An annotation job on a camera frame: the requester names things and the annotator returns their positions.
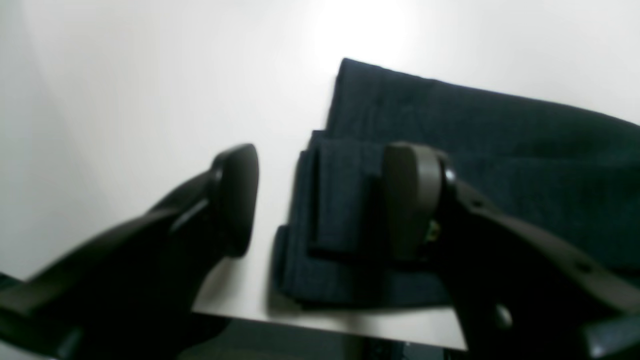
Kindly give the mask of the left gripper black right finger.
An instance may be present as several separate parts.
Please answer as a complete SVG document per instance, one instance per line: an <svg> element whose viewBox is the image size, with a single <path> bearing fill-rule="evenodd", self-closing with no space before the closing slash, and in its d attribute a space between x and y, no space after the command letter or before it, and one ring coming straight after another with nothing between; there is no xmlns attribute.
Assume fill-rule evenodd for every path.
<svg viewBox="0 0 640 360"><path fill-rule="evenodd" d="M445 153L386 145L384 194L393 258L438 274L471 360L639 358L639 289L504 214Z"/></svg>

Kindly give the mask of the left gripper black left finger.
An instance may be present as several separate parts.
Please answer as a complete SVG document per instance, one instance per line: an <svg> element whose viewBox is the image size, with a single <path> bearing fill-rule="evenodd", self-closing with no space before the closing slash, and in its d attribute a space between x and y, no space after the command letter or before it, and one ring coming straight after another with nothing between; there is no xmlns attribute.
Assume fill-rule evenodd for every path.
<svg viewBox="0 0 640 360"><path fill-rule="evenodd" d="M173 360L208 274L249 249L258 198L252 144L144 214L1 292L1 341L56 360Z"/></svg>

